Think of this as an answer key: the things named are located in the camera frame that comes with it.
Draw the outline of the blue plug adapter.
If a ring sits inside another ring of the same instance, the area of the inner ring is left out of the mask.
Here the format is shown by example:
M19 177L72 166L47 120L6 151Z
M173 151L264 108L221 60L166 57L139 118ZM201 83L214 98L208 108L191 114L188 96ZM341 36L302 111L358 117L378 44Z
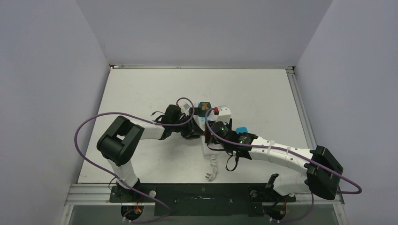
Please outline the blue plug adapter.
M240 134L240 133L247 133L248 129L246 127L238 127L236 128L236 133Z

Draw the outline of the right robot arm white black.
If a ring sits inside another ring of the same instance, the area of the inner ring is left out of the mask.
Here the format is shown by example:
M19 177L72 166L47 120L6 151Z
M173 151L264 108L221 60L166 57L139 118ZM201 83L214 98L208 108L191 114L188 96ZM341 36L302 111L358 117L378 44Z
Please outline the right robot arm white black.
M238 133L223 122L205 125L205 142L220 144L222 150L236 158L261 160L287 167L297 175L272 174L265 188L266 197L272 201L299 192L333 200L337 195L343 167L328 148L301 149L277 144L248 132Z

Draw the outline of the white power strip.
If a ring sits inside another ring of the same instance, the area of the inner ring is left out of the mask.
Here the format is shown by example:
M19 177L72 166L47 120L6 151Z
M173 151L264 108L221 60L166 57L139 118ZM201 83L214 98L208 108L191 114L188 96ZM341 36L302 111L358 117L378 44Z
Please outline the white power strip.
M200 145L201 145L201 150L202 150L202 155L205 158L211 158L213 156L217 156L219 152L210 150L207 145L205 144L205 137L203 135L205 131L205 117L200 117L198 116L198 103L195 104L195 115L193 116L194 120L196 123L199 125L199 127L202 129L202 136L200 136Z

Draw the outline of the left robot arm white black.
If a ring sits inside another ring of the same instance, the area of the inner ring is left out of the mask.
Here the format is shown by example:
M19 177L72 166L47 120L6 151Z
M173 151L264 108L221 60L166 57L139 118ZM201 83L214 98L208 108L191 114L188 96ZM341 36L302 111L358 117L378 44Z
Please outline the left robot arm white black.
M199 138L203 131L194 120L200 114L199 107L169 105L164 114L150 123L120 115L97 142L97 150L110 163L117 184L122 187L122 196L129 202L139 198L140 183L135 174L131 158L141 140L164 140L172 133L179 133L185 139Z

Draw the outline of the green cube adapter dragon print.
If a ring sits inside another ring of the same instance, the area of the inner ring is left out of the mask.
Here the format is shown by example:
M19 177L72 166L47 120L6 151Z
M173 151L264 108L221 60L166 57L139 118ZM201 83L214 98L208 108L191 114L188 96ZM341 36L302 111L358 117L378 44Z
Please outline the green cube adapter dragon print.
M198 108L198 116L205 117L207 110L212 108L212 106L210 102L202 101L198 103L197 108Z

